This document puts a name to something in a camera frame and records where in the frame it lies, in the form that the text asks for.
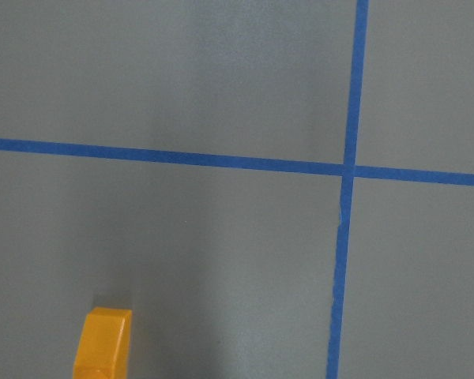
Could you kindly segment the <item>orange trapezoid block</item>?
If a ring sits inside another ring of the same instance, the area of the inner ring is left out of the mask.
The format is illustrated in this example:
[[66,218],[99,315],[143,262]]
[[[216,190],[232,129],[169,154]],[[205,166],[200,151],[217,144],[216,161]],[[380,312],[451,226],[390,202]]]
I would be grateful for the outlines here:
[[126,378],[133,313],[127,309],[96,307],[83,325],[73,364],[73,377]]

